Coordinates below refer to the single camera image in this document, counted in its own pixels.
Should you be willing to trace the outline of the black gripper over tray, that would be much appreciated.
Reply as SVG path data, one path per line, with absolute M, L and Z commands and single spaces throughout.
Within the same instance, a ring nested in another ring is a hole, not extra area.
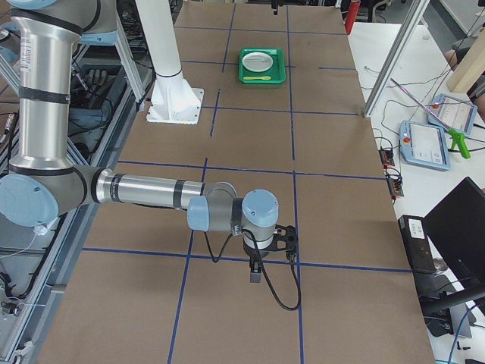
M 280 6 L 280 0 L 271 0 L 271 8 L 274 9 L 274 15 L 277 15 L 277 9 Z

